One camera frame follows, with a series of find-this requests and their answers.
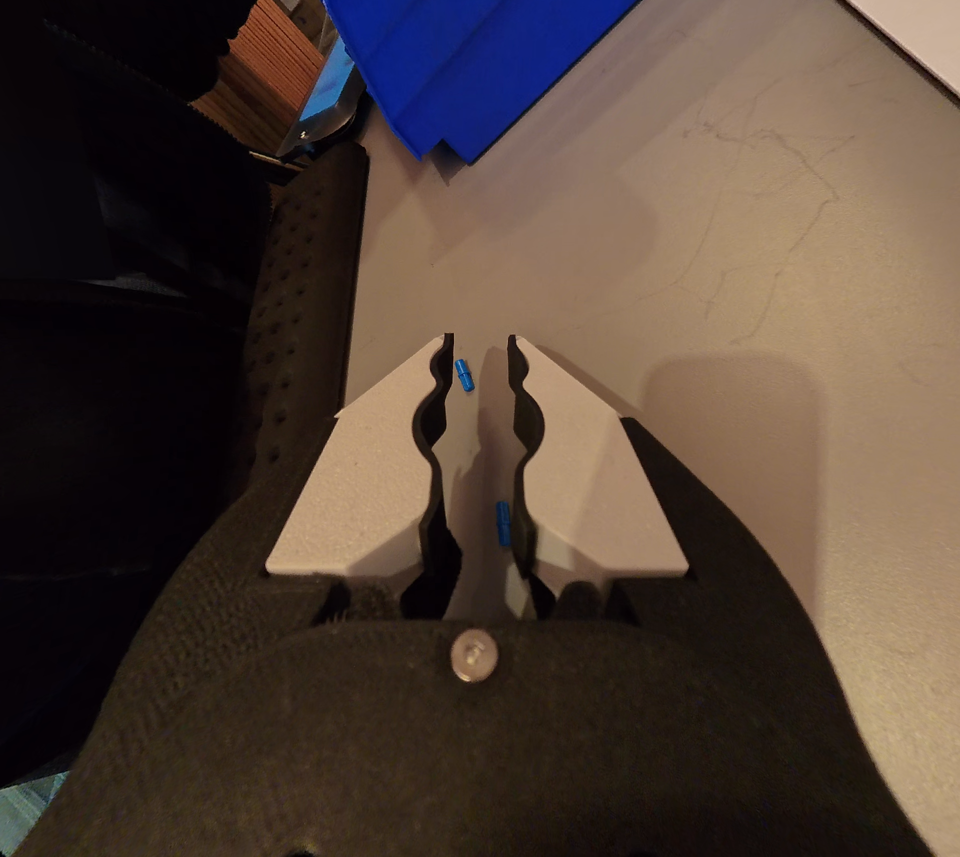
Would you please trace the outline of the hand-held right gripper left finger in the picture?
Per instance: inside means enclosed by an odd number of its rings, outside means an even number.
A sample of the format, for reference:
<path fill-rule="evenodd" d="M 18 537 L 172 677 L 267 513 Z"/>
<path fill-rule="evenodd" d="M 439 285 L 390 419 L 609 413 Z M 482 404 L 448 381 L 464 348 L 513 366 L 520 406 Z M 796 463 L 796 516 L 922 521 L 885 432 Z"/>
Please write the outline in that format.
<path fill-rule="evenodd" d="M 463 554 L 434 447 L 447 430 L 454 335 L 431 339 L 342 408 L 266 559 L 272 576 L 378 582 L 448 604 Z"/>

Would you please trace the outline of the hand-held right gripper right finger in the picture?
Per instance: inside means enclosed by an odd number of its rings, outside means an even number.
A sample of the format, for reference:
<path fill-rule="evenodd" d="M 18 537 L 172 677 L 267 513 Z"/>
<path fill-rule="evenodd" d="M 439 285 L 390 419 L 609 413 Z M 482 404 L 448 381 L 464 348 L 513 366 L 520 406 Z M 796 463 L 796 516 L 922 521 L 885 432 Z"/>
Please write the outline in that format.
<path fill-rule="evenodd" d="M 683 578 L 690 563 L 620 414 L 522 336 L 508 339 L 513 477 L 507 604 L 604 597 L 624 579 Z"/>

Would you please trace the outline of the black perforated board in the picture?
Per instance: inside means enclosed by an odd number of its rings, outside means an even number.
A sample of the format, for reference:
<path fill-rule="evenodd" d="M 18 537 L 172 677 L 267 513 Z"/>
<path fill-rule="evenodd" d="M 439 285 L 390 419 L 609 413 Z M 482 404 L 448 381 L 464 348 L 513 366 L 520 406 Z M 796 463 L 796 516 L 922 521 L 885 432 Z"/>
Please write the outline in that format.
<path fill-rule="evenodd" d="M 230 500 L 302 450 L 343 406 L 370 160 L 325 151 L 279 194 L 246 328 Z"/>

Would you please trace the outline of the metal clamp plate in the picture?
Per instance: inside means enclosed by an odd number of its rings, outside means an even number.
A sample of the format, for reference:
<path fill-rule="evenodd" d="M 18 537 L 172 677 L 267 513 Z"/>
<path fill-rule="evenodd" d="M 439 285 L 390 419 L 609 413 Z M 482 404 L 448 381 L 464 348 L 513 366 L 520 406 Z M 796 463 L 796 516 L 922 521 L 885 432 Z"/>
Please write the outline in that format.
<path fill-rule="evenodd" d="M 344 40 L 336 35 L 276 156 L 293 159 L 342 131 L 354 119 L 366 89 Z"/>

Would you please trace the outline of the wooden slatted panel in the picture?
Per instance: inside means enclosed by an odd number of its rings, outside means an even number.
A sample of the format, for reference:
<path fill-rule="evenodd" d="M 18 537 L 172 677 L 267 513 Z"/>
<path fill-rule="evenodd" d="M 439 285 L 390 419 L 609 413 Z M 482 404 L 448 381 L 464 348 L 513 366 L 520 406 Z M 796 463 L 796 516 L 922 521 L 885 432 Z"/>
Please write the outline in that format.
<path fill-rule="evenodd" d="M 248 148 L 274 155 L 326 59 L 274 0 L 257 0 L 229 47 L 215 86 L 192 107 Z"/>

